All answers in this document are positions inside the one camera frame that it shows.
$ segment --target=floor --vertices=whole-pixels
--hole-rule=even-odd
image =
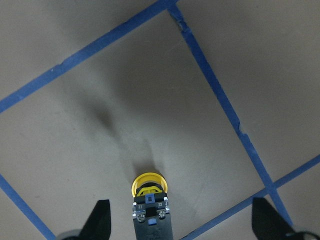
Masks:
[[[0,2],[0,239],[61,239],[162,173],[174,239],[320,233],[320,2]]]

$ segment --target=blue tape line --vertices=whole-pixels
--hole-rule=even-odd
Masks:
[[[31,82],[27,83],[26,85],[18,89],[17,91],[5,97],[0,101],[0,113],[9,109],[16,103],[28,97],[30,94],[34,93],[35,91],[47,85],[54,79],[66,73],[70,69],[74,68],[81,62],[85,61],[92,55],[96,54],[100,50],[104,49],[106,46],[113,43],[114,41],[120,39],[127,33],[136,29],[141,24],[155,17],[160,12],[165,10],[168,7],[168,4],[169,3],[167,0],[157,1],[156,3],[152,4],[151,6],[147,7],[140,13],[130,18],[125,23],[117,26],[110,32],[106,33],[105,35],[101,36],[97,40],[82,48],[80,51],[68,57],[63,63],[49,69],[42,75],[38,76]]]
[[[21,212],[30,220],[30,222],[42,233],[47,240],[54,240],[56,236],[44,224],[44,222],[35,214],[27,203],[19,196],[7,180],[0,174],[0,188],[21,210]]]
[[[181,238],[182,240],[192,240],[198,237],[199,235],[203,234],[204,232],[208,231],[209,229],[213,228],[214,226],[218,225],[219,223],[223,222],[224,220],[230,218],[231,216],[235,215],[236,213],[240,212],[241,210],[245,209],[246,207],[252,204],[253,198],[262,198],[268,194],[266,188],[257,192],[256,194],[248,197],[247,199],[243,200],[242,202],[238,203],[237,205],[229,208],[224,213],[216,216],[212,220],[208,221],[207,223],[203,224],[202,226],[198,227],[196,230],[190,232],[187,236]]]
[[[186,41],[187,45],[189,46],[192,55],[194,56],[196,62],[198,63],[202,73],[204,74],[206,80],[208,81],[210,87],[212,88],[213,92],[215,93],[221,107],[223,108],[226,116],[228,117],[234,131],[236,132],[237,136],[239,137],[243,147],[245,148],[247,154],[249,155],[256,171],[258,172],[265,188],[267,189],[268,193],[271,196],[278,212],[282,215],[282,217],[289,223],[293,224],[289,214],[280,199],[280,196],[275,188],[265,166],[263,165],[255,147],[250,141],[250,138],[247,134],[242,133],[240,130],[240,120],[232,107],[227,95],[225,94],[224,90],[222,89],[217,77],[215,76],[212,68],[210,67],[204,53],[202,52],[196,38],[194,37],[191,29],[188,27],[187,23],[184,20],[184,17],[181,11],[178,9],[176,5],[172,5],[168,8],[169,13],[175,19],[177,24],[181,29],[181,34]]]
[[[320,155],[316,156],[315,158],[311,159],[310,161],[306,162],[302,166],[298,167],[297,169],[293,170],[292,172],[288,173],[284,177],[280,178],[279,180],[274,182],[276,188],[280,188],[281,186],[285,185],[286,183],[290,182],[292,179],[295,179],[299,175],[303,174],[305,171],[311,169],[312,167],[316,166],[320,163]]]

